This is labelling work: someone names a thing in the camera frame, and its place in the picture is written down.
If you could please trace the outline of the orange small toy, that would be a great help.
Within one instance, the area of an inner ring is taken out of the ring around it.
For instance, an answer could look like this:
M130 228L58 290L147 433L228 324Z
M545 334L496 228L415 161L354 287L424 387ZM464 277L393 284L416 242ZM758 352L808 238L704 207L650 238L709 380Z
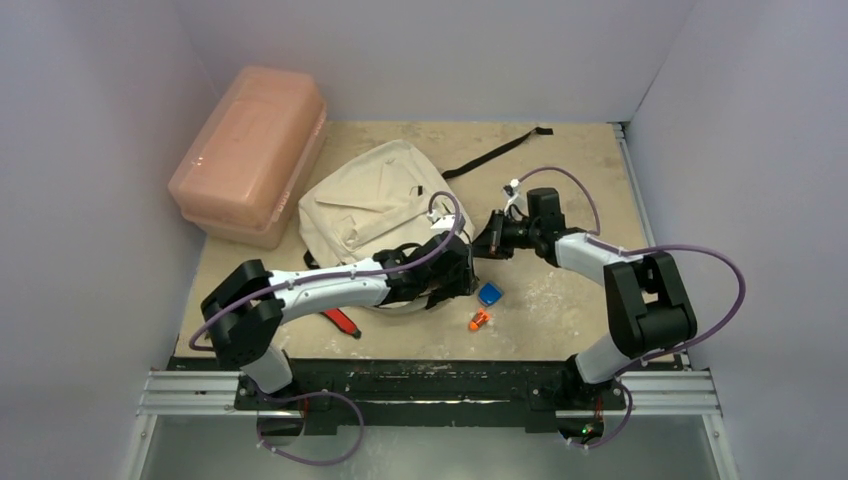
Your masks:
M468 329L470 331L479 331L489 322L490 318L490 314L485 309L479 309L469 321Z

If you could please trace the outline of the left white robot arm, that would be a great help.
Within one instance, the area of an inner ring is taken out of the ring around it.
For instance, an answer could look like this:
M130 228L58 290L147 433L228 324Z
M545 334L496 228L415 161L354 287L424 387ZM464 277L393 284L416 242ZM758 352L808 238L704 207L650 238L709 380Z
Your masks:
M277 329L300 317L343 307L419 302L425 309L476 287L473 252L461 238L438 234L410 253L382 250L350 265L302 272L268 270L258 260L240 264L201 303L202 327L223 369L239 369L272 408L297 399L287 356L272 347Z

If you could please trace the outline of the pink plastic storage box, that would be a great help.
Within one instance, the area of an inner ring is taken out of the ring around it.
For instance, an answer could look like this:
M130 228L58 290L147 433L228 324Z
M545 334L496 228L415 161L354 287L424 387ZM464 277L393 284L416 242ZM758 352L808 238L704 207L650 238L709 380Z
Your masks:
M326 101L305 73L247 66L168 183L208 235L274 249L325 139Z

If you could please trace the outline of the beige backpack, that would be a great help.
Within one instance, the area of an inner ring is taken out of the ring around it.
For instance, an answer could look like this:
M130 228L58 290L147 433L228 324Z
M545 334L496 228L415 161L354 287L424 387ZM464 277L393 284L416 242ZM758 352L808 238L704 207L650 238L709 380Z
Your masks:
M306 265L328 268L355 263L382 250L430 240L429 200L438 191L450 190L449 179L534 136L552 133L551 128L536 127L443 173L406 140L393 140L355 157L304 193L298 202Z

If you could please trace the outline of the red utility knife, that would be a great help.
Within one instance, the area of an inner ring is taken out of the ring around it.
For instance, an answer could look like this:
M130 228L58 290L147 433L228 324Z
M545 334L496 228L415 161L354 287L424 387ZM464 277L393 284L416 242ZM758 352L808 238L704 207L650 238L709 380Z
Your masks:
M330 321L340 332L354 339L360 339L362 333L355 322L342 310L325 310L321 315Z

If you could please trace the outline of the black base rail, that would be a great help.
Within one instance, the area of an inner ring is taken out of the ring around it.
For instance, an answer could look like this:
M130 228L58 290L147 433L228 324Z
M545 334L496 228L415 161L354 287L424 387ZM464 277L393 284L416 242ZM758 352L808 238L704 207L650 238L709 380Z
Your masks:
M294 414L308 435L342 426L521 428L598 438L605 413L633 394L610 381L580 386L567 361L294 359L293 382L261 393L237 372L228 406Z

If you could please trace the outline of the blue pencil sharpener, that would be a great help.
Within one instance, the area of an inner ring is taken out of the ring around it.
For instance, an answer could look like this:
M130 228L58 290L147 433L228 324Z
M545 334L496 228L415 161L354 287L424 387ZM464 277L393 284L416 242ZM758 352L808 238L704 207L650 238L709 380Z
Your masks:
M495 305L503 296L503 290L492 282L486 282L477 292L477 299L484 308Z

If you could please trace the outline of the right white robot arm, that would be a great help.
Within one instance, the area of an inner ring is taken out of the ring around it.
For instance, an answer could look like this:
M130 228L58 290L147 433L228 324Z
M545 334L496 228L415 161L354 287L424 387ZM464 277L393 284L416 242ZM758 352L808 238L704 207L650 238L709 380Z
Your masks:
M696 316L674 258L663 252L628 254L600 246L595 237L569 227L559 193L551 187L530 190L518 215L495 210L473 242L477 258L510 259L515 250L533 251L548 264L602 286L608 332L569 360L561 381L564 399L584 407L596 399L601 383L632 361L692 339Z

